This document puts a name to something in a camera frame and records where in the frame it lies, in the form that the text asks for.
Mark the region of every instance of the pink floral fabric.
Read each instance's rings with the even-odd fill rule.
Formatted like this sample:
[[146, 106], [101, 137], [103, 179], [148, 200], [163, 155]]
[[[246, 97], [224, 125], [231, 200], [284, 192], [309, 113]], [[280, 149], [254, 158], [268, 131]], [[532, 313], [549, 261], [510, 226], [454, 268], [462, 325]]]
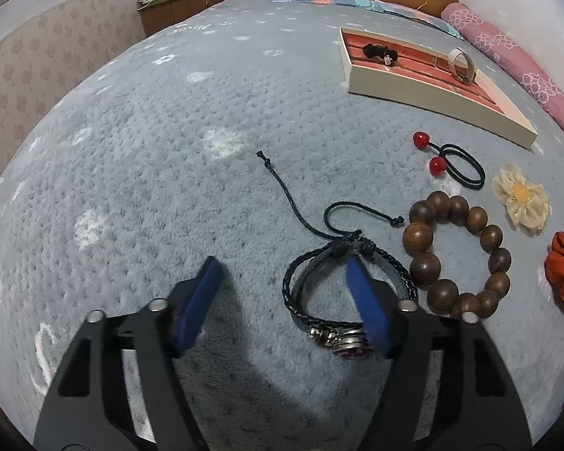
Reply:
[[514, 78], [564, 131], [564, 93], [524, 49], [462, 3], [449, 4], [441, 18]]

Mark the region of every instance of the bed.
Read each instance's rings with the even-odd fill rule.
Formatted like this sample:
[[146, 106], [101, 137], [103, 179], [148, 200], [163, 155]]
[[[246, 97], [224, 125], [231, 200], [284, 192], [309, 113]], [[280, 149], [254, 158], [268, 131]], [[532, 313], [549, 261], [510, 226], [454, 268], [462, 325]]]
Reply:
[[[535, 126], [534, 146], [347, 93], [339, 27], [443, 53], [464, 48]], [[543, 232], [513, 230], [490, 181], [476, 192], [430, 176], [430, 156], [411, 142], [417, 130], [465, 147], [489, 179], [504, 162], [519, 164], [552, 199]], [[292, 324], [281, 278], [321, 240], [293, 216], [258, 150], [317, 225], [333, 201], [406, 217], [436, 189], [487, 210], [512, 252], [513, 285], [485, 326], [539, 439], [564, 403], [564, 313], [543, 272], [554, 232], [564, 231], [563, 132], [499, 66], [446, 32], [360, 8], [269, 0], [227, 0], [133, 46], [65, 96], [0, 179], [0, 405], [25, 437], [33, 437], [47, 386], [89, 311], [135, 311], [213, 255], [227, 281], [177, 368], [211, 449], [355, 447], [389, 365], [377, 355], [340, 361]], [[400, 231], [351, 211], [334, 221], [362, 228], [409, 264]], [[463, 290], [483, 283], [480, 246], [462, 230], [438, 232], [443, 274]], [[310, 311], [355, 320], [340, 266], [317, 276], [324, 283]], [[126, 357], [137, 430], [150, 438]], [[433, 400], [434, 384], [425, 408]], [[423, 412], [422, 435], [430, 423]]]

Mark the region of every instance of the red bead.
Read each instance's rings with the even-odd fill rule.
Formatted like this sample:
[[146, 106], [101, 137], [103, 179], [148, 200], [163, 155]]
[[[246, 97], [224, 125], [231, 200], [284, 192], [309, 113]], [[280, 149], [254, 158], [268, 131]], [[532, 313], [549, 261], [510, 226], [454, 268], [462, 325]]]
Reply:
[[430, 142], [430, 139], [430, 135], [428, 135], [426, 132], [416, 132], [413, 137], [415, 146], [420, 150], [426, 149], [428, 142]]
[[435, 156], [434, 158], [431, 159], [431, 162], [428, 165], [428, 167], [431, 170], [431, 175], [439, 176], [447, 169], [447, 163], [442, 157]]

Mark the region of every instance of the wallpaper pattern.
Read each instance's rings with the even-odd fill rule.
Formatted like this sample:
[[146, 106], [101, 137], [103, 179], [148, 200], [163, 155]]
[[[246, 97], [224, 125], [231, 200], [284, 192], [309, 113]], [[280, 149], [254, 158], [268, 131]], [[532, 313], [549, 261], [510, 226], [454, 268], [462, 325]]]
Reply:
[[144, 39], [136, 0], [71, 0], [0, 42], [0, 175], [70, 90]]

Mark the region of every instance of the brown bead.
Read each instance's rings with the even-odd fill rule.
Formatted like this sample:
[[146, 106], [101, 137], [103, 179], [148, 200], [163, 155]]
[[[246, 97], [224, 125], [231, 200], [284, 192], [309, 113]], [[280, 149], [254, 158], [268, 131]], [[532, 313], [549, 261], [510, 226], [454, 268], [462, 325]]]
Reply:
[[481, 309], [481, 303], [473, 294], [459, 294], [458, 301], [451, 309], [449, 315], [454, 319], [459, 319], [463, 312], [477, 313]]
[[470, 211], [468, 201], [464, 197], [455, 195], [449, 199], [449, 204], [451, 207], [449, 220], [451, 220], [456, 226], [464, 225], [466, 223], [466, 219], [468, 218], [468, 212]]
[[481, 232], [481, 246], [482, 248], [490, 253], [496, 250], [502, 245], [503, 242], [503, 232], [495, 224], [486, 226]]
[[437, 212], [434, 207], [426, 200], [420, 200], [414, 203], [409, 209], [410, 222], [422, 222], [424, 224], [434, 223]]
[[444, 192], [432, 192], [428, 195], [426, 199], [430, 205], [435, 209], [436, 218], [438, 222], [444, 222], [449, 216], [451, 211], [451, 203], [449, 203], [449, 197]]
[[403, 231], [403, 247], [411, 255], [422, 253], [430, 246], [432, 246], [432, 230], [427, 224], [414, 222]]
[[433, 253], [419, 253], [409, 265], [409, 273], [416, 285], [431, 285], [441, 274], [441, 262]]
[[485, 283], [485, 290], [493, 290], [497, 292], [499, 298], [505, 297], [509, 292], [510, 280], [505, 273], [492, 274]]
[[458, 297], [457, 285], [451, 280], [442, 278], [428, 289], [426, 303], [434, 313], [446, 314], [453, 308]]
[[505, 273], [512, 264], [512, 255], [506, 248], [497, 248], [489, 256], [489, 271]]
[[482, 207], [472, 207], [466, 218], [466, 229], [475, 236], [478, 235], [487, 225], [489, 217]]
[[499, 305], [499, 295], [495, 290], [483, 290], [476, 294], [476, 298], [481, 303], [479, 311], [476, 313], [481, 319], [491, 317]]

